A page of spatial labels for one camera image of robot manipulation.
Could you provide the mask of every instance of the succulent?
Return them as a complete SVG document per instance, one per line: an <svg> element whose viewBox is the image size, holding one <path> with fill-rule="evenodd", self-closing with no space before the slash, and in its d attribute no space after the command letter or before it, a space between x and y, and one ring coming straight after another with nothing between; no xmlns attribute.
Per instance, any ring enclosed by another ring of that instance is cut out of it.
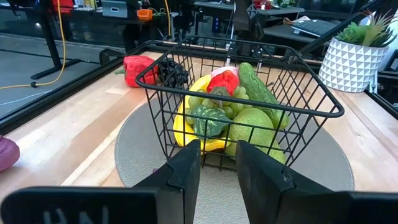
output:
<svg viewBox="0 0 398 224"><path fill-rule="evenodd" d="M370 24L358 26L354 22L340 32L336 39L365 47L386 47L396 38L389 25L395 22L397 16L380 15L375 17L371 11L364 12L370 19Z"/></svg>

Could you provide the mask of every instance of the white geometric planter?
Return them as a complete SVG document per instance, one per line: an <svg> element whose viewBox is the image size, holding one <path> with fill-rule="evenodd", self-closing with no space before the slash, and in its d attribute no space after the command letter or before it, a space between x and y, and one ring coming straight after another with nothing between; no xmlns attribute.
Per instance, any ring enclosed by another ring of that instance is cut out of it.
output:
<svg viewBox="0 0 398 224"><path fill-rule="evenodd" d="M333 38L319 71L328 87L353 93L362 92L379 69L388 47L363 47Z"/></svg>

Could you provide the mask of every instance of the potted plant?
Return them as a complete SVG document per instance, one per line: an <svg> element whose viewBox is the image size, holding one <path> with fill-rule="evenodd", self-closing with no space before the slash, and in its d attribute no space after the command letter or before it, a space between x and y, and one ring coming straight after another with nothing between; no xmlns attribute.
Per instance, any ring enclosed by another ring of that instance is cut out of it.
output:
<svg viewBox="0 0 398 224"><path fill-rule="evenodd" d="M348 25L332 38L319 71L320 80L328 87L348 92L364 91L377 75L388 45L394 41L389 25L395 16L377 16L365 12L370 24Z"/></svg>

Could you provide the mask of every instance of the round gray mat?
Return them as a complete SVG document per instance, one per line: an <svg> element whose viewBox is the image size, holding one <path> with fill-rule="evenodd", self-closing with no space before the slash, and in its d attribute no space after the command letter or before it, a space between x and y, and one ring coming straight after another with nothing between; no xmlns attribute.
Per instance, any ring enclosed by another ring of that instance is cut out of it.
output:
<svg viewBox="0 0 398 224"><path fill-rule="evenodd" d="M315 128L314 125L309 122L306 131ZM115 160L126 187L136 185L166 162L147 103L123 124L116 142ZM292 168L329 189L354 190L348 160L324 129L318 132ZM195 223L249 223L236 172L212 167L201 169Z"/></svg>

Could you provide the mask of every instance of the red onion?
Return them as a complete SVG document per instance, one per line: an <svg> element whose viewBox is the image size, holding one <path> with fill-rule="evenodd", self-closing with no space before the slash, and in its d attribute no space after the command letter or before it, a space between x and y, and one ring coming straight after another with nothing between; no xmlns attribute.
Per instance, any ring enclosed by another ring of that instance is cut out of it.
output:
<svg viewBox="0 0 398 224"><path fill-rule="evenodd" d="M19 147L17 144L0 136L0 172L10 168L19 159Z"/></svg>

